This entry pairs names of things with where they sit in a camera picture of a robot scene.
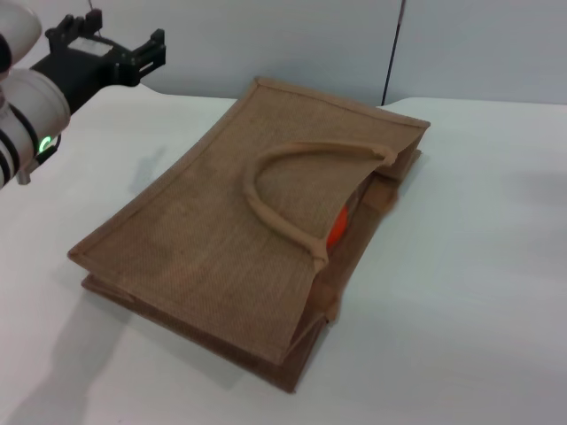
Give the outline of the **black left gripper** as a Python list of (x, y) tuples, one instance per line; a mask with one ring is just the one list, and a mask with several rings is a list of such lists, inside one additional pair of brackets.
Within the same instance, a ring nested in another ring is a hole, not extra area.
[(101, 10), (84, 17), (66, 15), (46, 30), (50, 52), (31, 69), (47, 77), (75, 114), (98, 91), (112, 85), (138, 85), (143, 77), (166, 64), (165, 31), (157, 29), (135, 50), (95, 35), (101, 29)]

